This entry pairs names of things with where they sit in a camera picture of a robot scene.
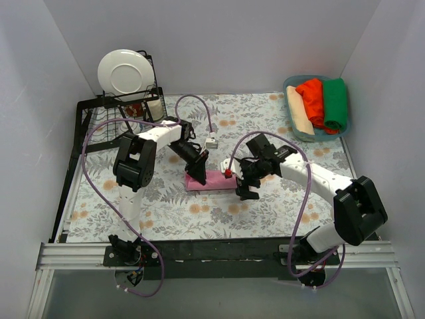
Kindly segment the pink t shirt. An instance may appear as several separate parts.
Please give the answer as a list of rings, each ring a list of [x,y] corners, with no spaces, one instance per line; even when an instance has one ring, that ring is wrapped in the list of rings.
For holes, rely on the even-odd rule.
[[[233,175],[231,178],[225,178],[220,171],[207,170],[206,171],[206,183],[202,185],[197,180],[193,179],[189,175],[185,175],[185,188],[187,191],[221,191],[236,189],[237,182],[236,176]]]

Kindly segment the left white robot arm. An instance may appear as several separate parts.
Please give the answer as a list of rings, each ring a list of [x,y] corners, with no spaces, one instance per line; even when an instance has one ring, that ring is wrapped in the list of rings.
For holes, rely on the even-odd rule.
[[[119,186],[120,222],[110,235],[114,256],[125,265],[140,262],[139,217],[142,188],[151,182],[157,151],[168,147],[185,161],[185,173],[205,185],[209,151],[192,141],[196,138],[190,122],[167,117],[159,126],[139,134],[125,133],[120,142],[113,173]]]

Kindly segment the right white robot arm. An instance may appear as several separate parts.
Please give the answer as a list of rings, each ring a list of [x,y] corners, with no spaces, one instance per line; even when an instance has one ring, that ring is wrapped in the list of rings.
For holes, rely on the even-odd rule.
[[[305,187],[301,210],[305,209],[310,193],[328,202],[332,208],[331,222],[316,227],[300,240],[290,239],[286,264],[305,262],[322,263],[337,247],[358,246],[388,220],[388,215],[371,179],[354,179],[333,173],[310,162],[296,144],[287,141],[277,148],[267,139],[269,133],[255,131],[246,134],[249,158],[231,156],[224,175],[236,176],[236,194],[241,200],[258,199],[251,187],[259,187],[267,175],[276,175]]]

